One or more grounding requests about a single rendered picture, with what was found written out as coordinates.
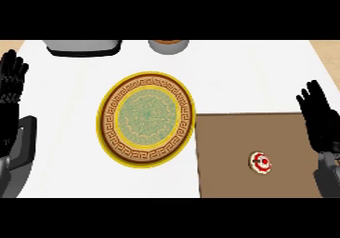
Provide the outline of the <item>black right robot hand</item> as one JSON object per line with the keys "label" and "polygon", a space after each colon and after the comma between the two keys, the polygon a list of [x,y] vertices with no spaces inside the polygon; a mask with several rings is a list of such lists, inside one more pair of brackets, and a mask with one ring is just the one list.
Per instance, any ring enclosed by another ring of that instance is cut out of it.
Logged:
{"label": "black right robot hand", "polygon": [[310,147],[316,152],[331,152],[340,160],[340,114],[330,107],[315,80],[306,83],[296,100],[306,121]]}

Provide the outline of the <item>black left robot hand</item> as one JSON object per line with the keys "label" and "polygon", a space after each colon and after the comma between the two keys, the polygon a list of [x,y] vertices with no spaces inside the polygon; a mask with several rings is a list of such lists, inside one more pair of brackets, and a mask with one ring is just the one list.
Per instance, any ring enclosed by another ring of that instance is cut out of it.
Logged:
{"label": "black left robot hand", "polygon": [[0,59],[0,158],[10,154],[16,140],[19,101],[29,65],[10,49]]}

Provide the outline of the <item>brown flat tray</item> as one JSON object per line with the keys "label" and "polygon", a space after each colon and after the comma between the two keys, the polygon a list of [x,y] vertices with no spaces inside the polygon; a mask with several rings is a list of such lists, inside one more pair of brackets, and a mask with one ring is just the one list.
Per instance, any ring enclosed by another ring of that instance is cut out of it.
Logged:
{"label": "brown flat tray", "polygon": [[318,154],[299,113],[200,114],[200,195],[316,197]]}

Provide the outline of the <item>red white frosted cupcake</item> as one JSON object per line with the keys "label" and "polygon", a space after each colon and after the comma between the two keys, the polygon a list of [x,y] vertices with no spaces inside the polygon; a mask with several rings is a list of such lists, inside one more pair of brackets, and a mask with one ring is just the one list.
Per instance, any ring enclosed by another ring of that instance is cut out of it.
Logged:
{"label": "red white frosted cupcake", "polygon": [[249,167],[250,170],[259,175],[266,175],[271,172],[271,161],[263,152],[250,153]]}

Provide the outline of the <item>yellow brown green patterned plate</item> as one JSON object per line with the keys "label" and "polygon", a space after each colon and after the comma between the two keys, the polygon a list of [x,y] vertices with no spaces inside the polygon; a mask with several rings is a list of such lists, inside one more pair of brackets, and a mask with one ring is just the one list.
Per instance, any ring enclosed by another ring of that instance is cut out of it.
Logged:
{"label": "yellow brown green patterned plate", "polygon": [[122,165],[162,165],[184,150],[196,123],[191,94],[169,74],[140,72],[110,88],[100,102],[95,133]]}

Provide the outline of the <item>grey round container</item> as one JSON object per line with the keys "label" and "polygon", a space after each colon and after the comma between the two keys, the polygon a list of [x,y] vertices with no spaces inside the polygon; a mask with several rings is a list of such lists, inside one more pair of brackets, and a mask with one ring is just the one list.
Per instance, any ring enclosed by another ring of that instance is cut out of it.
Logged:
{"label": "grey round container", "polygon": [[148,40],[151,50],[162,55],[178,54],[188,46],[188,40]]}

